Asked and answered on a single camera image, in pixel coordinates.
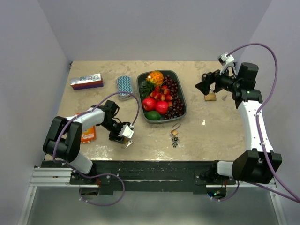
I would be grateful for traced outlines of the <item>black Kaijing padlock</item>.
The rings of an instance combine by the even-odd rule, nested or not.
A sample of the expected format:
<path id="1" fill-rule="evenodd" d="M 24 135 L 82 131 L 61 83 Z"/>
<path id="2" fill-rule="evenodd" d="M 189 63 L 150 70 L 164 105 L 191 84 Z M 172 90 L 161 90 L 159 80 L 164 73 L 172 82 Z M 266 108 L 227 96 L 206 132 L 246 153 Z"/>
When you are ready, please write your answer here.
<path id="1" fill-rule="evenodd" d="M 203 74 L 202 75 L 202 82 L 209 82 L 210 74 Z"/>

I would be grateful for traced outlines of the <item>large brass padlock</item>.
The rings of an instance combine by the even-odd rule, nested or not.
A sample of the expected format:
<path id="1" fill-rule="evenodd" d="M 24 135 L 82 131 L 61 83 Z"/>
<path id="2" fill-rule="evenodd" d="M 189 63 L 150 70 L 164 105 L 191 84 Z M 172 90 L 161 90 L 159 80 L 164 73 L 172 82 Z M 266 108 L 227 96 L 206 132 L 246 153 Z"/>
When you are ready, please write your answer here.
<path id="1" fill-rule="evenodd" d="M 214 102 L 217 100 L 216 94 L 212 88 L 210 88 L 209 93 L 204 96 L 204 100 L 207 102 Z"/>

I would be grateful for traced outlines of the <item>small brass padlock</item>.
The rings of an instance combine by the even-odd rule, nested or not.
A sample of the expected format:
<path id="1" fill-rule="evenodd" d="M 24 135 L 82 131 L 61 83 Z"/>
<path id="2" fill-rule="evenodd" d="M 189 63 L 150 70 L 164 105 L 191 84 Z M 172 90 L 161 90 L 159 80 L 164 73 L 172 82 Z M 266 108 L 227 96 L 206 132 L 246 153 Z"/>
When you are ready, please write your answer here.
<path id="1" fill-rule="evenodd" d="M 178 123 L 176 123 L 172 126 L 172 130 L 171 130 L 171 135 L 172 136 L 177 136 L 178 135 L 178 129 L 179 129 L 180 126 L 181 126 L 180 122 L 178 122 Z"/>

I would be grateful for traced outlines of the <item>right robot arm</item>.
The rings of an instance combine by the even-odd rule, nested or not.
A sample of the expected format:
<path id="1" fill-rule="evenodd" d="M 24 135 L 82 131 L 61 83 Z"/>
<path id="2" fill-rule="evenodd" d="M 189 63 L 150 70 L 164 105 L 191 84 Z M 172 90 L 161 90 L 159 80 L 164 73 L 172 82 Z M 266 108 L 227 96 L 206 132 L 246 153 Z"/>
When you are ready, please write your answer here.
<path id="1" fill-rule="evenodd" d="M 226 90 L 232 93 L 236 109 L 243 120 L 246 150 L 234 161 L 215 160 L 210 169 L 202 175 L 214 184 L 220 184 L 225 178 L 236 181 L 268 184 L 273 179 L 282 157 L 274 153 L 267 137 L 263 113 L 259 107 L 263 103 L 261 92 L 255 89 L 258 66 L 244 62 L 236 76 L 229 71 L 216 70 L 202 75 L 202 81 L 195 85 L 205 96 L 210 93 L 214 84 L 215 93 Z"/>

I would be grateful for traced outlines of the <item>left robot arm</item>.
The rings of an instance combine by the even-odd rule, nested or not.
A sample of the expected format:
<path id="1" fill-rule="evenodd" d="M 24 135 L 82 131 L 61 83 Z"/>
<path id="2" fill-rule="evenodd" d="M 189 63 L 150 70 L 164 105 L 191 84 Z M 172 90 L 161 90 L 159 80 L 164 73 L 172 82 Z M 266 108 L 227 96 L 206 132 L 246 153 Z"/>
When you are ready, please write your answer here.
<path id="1" fill-rule="evenodd" d="M 94 183 L 97 172 L 92 169 L 93 163 L 80 153 L 82 133 L 90 127 L 103 126 L 109 131 L 109 140 L 124 143 L 121 131 L 130 123 L 114 119 L 119 109 L 115 102 L 108 100 L 104 105 L 93 105 L 84 115 L 55 117 L 45 138 L 43 152 L 69 163 L 81 172 L 80 177 L 85 183 Z"/>

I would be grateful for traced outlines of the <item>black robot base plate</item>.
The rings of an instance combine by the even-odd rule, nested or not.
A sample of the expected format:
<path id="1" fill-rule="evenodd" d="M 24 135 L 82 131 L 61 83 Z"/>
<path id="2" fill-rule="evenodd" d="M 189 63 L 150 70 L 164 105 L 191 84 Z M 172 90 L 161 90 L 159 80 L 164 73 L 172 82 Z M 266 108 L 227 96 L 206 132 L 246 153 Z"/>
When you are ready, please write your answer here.
<path id="1" fill-rule="evenodd" d="M 71 173 L 72 185 L 99 188 L 99 194 L 127 192 L 192 192 L 205 194 L 209 185 L 234 185 L 213 173 L 212 161 L 94 161 L 89 175 Z"/>

